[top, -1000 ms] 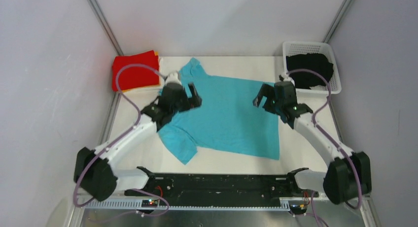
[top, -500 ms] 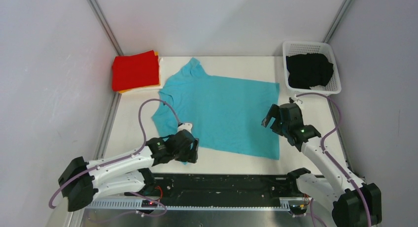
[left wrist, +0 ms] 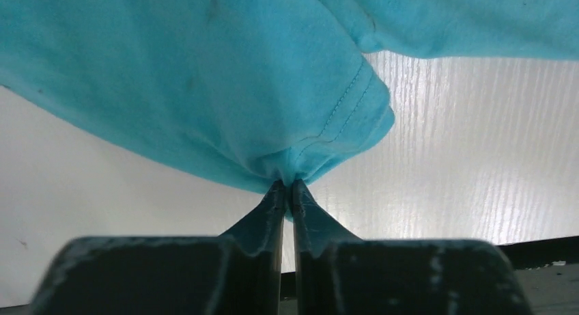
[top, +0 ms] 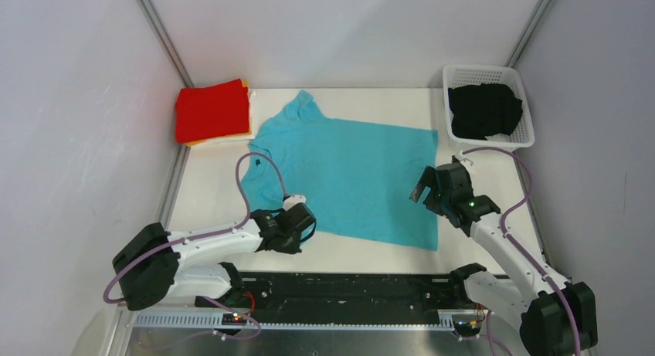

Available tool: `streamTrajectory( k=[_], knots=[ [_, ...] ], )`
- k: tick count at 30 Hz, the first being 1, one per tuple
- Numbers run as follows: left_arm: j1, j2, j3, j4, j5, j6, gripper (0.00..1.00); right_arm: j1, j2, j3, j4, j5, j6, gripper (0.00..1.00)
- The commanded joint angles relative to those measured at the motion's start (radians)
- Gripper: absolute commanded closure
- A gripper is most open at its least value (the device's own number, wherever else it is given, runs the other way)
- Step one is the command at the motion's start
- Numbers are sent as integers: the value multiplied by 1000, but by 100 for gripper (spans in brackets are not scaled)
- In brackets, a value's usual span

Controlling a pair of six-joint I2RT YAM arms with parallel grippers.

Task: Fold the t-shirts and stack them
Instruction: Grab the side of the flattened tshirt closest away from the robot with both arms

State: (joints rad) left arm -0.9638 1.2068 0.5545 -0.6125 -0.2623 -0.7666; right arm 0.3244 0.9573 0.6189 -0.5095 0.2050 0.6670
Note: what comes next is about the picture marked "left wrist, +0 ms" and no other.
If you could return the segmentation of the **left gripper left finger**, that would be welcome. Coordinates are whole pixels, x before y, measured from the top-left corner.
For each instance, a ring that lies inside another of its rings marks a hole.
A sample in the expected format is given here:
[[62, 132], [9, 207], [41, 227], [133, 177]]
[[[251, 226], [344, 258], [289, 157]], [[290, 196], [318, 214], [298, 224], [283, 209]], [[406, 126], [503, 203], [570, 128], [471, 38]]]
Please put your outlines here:
[[277, 314], [285, 186], [218, 236], [86, 236], [49, 265], [31, 314]]

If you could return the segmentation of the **cyan t-shirt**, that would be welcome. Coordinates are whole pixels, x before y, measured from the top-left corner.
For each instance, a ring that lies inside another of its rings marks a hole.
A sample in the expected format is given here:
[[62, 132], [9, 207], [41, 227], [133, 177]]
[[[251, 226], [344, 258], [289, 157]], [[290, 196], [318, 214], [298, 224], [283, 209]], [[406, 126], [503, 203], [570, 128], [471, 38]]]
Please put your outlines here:
[[374, 147], [365, 59], [578, 58], [578, 0], [1, 0], [1, 84], [101, 139], [263, 193]]

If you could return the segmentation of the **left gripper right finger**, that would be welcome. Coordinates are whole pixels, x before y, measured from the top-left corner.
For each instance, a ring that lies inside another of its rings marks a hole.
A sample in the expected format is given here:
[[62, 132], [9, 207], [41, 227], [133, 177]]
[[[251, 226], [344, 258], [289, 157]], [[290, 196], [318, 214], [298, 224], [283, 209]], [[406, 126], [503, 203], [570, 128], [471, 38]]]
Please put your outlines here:
[[364, 240], [297, 180], [291, 192], [300, 314], [530, 314], [505, 255], [479, 240]]

